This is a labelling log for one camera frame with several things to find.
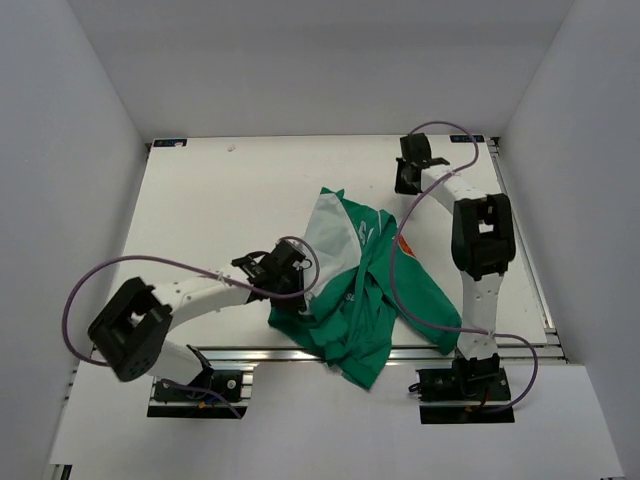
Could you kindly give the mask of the green jacket with white lining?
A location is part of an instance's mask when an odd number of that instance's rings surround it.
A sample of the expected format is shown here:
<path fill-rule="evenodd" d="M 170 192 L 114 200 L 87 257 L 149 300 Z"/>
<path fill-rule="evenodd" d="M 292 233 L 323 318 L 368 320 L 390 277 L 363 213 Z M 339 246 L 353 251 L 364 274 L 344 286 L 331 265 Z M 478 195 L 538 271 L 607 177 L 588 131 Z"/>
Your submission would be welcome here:
<path fill-rule="evenodd" d="M 313 286 L 306 308 L 273 309 L 269 325 L 368 390 L 392 348 L 397 318 L 447 355 L 456 348 L 461 318 L 426 272 L 385 210 L 323 188 L 304 240 L 319 264 L 304 275 Z"/>

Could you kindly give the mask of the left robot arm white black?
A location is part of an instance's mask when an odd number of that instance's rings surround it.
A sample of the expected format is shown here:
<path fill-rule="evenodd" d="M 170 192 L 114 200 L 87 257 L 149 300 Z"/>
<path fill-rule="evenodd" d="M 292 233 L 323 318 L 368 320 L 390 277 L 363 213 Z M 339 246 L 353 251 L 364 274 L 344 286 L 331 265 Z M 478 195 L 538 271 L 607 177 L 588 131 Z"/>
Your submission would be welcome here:
<path fill-rule="evenodd" d="M 206 314 L 263 300 L 300 312 L 320 265 L 307 242 L 287 236 L 270 252 L 191 271 L 192 277 L 166 284 L 126 280 L 90 324 L 89 339 L 120 381 L 149 375 L 177 385 L 188 398 L 202 398 L 211 387 L 208 360 L 197 348 L 168 340 L 169 333 Z"/>

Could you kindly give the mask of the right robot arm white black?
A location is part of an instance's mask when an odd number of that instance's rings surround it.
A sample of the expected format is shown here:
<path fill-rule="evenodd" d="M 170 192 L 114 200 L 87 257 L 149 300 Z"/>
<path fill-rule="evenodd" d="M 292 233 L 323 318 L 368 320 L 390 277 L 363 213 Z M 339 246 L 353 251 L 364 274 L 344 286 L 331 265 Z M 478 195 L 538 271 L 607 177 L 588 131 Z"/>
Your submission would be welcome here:
<path fill-rule="evenodd" d="M 511 203 L 468 183 L 444 158 L 432 155 L 423 133 L 400 138 L 395 191 L 424 191 L 452 215 L 451 253 L 463 286 L 457 353 L 468 362 L 493 361 L 498 294 L 516 254 Z"/>

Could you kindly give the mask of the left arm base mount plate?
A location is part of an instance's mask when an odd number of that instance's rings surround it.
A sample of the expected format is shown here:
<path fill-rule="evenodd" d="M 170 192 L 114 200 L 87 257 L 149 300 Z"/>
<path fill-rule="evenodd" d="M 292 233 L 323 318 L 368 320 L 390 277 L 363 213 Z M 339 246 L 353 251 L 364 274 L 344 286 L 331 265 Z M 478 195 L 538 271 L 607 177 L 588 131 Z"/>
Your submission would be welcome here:
<path fill-rule="evenodd" d="M 248 410 L 256 363 L 213 362 L 206 376 L 189 387 L 156 377 L 148 418 L 240 420 Z"/>

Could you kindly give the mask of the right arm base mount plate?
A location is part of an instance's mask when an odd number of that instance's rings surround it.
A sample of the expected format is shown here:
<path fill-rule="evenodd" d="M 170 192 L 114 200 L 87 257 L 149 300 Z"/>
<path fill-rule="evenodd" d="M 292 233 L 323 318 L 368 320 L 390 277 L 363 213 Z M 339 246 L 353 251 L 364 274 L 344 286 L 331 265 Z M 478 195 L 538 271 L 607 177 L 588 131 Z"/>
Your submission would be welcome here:
<path fill-rule="evenodd" d="M 456 356 L 447 368 L 417 372 L 408 394 L 419 401 L 423 425 L 512 424 L 511 390 L 498 354 L 467 360 Z"/>

